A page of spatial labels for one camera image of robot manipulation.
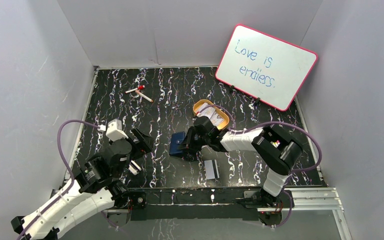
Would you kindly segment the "silver credit card stack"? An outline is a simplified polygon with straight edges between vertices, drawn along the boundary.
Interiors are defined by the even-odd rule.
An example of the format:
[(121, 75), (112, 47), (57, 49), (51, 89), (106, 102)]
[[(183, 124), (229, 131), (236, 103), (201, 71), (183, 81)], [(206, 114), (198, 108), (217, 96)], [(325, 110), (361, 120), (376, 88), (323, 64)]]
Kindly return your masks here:
[(210, 103), (204, 102), (201, 106), (197, 108), (198, 117), (208, 117), (211, 123), (218, 127), (224, 122), (224, 118), (217, 112), (214, 106), (209, 106)]

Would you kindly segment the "blue leather card holder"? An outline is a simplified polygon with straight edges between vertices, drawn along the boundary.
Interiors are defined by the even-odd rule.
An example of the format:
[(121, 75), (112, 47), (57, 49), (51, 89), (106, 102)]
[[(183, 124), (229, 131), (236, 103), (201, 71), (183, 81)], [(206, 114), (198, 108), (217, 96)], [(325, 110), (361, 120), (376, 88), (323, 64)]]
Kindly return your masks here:
[(179, 149), (181, 143), (185, 139), (186, 133), (184, 131), (175, 132), (171, 135), (168, 154), (172, 157), (182, 157), (184, 152)]

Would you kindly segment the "white magnetic stripe card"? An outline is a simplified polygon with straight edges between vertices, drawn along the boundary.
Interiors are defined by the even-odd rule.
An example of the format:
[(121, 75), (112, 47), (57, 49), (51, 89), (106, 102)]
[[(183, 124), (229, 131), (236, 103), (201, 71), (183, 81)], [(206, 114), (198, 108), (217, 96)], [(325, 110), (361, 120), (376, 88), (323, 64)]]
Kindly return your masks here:
[(216, 180), (220, 178), (217, 160), (205, 160), (204, 161), (205, 176), (207, 180)]

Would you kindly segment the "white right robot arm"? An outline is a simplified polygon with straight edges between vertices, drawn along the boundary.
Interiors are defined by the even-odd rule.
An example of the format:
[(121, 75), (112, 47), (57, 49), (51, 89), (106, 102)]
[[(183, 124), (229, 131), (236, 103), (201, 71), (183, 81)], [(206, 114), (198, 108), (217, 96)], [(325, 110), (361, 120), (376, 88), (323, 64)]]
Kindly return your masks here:
[(262, 186), (262, 202), (275, 207), (292, 169), (303, 153), (299, 141), (283, 129), (280, 122), (268, 122), (247, 130), (219, 129), (206, 116), (198, 117), (175, 149), (181, 154), (199, 152), (208, 146), (216, 152), (252, 151), (268, 166)]

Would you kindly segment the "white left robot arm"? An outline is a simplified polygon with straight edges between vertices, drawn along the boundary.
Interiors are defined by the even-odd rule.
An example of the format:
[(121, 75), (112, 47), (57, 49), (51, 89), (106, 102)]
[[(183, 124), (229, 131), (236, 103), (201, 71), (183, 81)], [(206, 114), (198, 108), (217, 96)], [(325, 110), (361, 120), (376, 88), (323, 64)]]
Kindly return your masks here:
[(155, 143), (137, 128), (131, 132), (136, 140), (122, 130), (107, 129), (109, 146), (73, 170), (68, 182), (41, 207), (11, 220), (18, 238), (56, 240), (98, 212), (131, 204), (132, 196), (120, 177), (126, 169), (137, 175), (141, 167), (135, 161), (150, 153)]

